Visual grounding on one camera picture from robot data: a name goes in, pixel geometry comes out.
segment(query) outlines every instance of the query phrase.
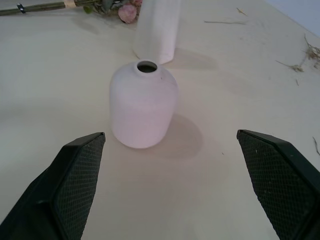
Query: white table surface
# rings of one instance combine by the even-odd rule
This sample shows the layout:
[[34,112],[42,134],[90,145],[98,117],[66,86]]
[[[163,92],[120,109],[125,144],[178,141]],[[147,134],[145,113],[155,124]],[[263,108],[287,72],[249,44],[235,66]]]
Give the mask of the white table surface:
[[0,221],[64,144],[105,132],[83,240],[277,240],[236,134],[287,140],[320,170],[320,70],[276,62],[301,61],[304,33],[320,39],[263,0],[185,0],[165,65],[180,87],[176,115],[160,144],[134,150],[110,131],[108,91],[137,60],[135,28],[81,9],[0,17]]

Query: pink rose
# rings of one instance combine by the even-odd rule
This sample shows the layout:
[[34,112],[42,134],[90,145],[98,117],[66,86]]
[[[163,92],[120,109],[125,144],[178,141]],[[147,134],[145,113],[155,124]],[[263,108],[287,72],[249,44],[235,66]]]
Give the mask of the pink rose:
[[126,24],[131,24],[137,16],[137,9],[132,4],[125,4],[118,10],[118,15]]
[[137,7],[140,7],[142,5],[143,0],[131,0],[131,3]]

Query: vase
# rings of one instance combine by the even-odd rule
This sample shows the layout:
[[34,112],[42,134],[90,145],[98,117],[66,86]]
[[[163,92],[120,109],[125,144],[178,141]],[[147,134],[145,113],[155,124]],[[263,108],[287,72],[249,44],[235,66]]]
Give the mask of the vase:
[[174,58],[181,0],[144,0],[138,18],[133,51],[140,59],[159,64]]
[[178,84],[161,65],[140,60],[118,69],[109,87],[113,135],[124,145],[145,149],[168,130],[178,101]]

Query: debris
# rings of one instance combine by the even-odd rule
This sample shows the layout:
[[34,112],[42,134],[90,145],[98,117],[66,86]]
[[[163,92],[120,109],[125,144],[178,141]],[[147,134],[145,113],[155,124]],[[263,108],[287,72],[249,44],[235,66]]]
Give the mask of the debris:
[[240,13],[240,14],[243,14],[243,15],[245,15],[245,16],[247,16],[248,17],[248,15],[247,14],[245,14],[243,11],[241,11],[239,8],[236,8],[237,10],[238,10],[238,12]]
[[287,64],[284,64],[284,63],[282,63],[282,62],[280,62],[280,61],[277,61],[277,60],[275,60],[276,62],[278,62],[278,63],[280,63],[280,64],[282,64],[282,65],[285,65],[285,66],[287,66],[288,68],[291,68],[292,70],[294,70],[295,72],[301,72],[301,73],[303,73],[304,72],[304,69],[301,67],[301,65],[287,65]]
[[299,65],[286,65],[282,62],[277,61],[280,64],[283,64],[289,68],[291,68],[292,70],[296,71],[296,72],[304,72],[302,65],[305,63],[306,59],[308,58],[309,60],[315,60],[315,64],[313,65],[314,68],[318,69],[318,67],[320,66],[320,48],[312,46],[306,37],[306,34],[304,34],[304,40],[307,44],[307,50],[305,52],[305,56],[303,58],[303,60],[301,61],[301,63]]
[[204,21],[207,24],[241,24],[246,25],[246,21]]
[[314,137],[312,137],[312,138],[313,138],[313,141],[314,141],[316,153],[320,156],[320,152],[318,150],[318,143],[317,143],[317,141],[316,141],[316,139]]

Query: twig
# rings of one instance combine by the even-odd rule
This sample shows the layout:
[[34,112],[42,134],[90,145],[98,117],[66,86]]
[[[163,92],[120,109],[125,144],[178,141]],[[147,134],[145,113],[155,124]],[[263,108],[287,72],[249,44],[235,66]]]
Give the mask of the twig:
[[241,24],[246,25],[246,21],[204,21],[207,24]]
[[278,62],[278,63],[280,63],[280,64],[282,64],[282,65],[285,65],[285,66],[287,66],[288,68],[291,68],[292,70],[294,70],[295,72],[301,72],[301,73],[303,73],[304,72],[304,70],[303,70],[303,68],[300,66],[300,65],[287,65],[287,64],[284,64],[284,63],[282,63],[282,62],[280,62],[280,61],[277,61],[277,60],[275,60],[276,62]]
[[308,47],[312,47],[312,46],[309,44],[308,40],[307,40],[306,34],[304,34],[304,40],[305,40],[306,44],[308,45]]
[[299,64],[300,67],[305,63],[306,59],[307,59],[307,54],[304,56],[304,58],[300,62],[300,64]]
[[317,154],[320,156],[320,152],[318,150],[318,143],[317,143],[317,140],[315,139],[315,137],[312,137],[313,138],[313,141],[314,141],[314,145],[315,145],[315,150],[317,152]]
[[247,14],[245,14],[243,11],[241,11],[239,8],[236,8],[237,10],[238,10],[238,12],[240,13],[240,14],[243,14],[243,15],[245,15],[245,16],[247,16],[248,17],[248,15]]

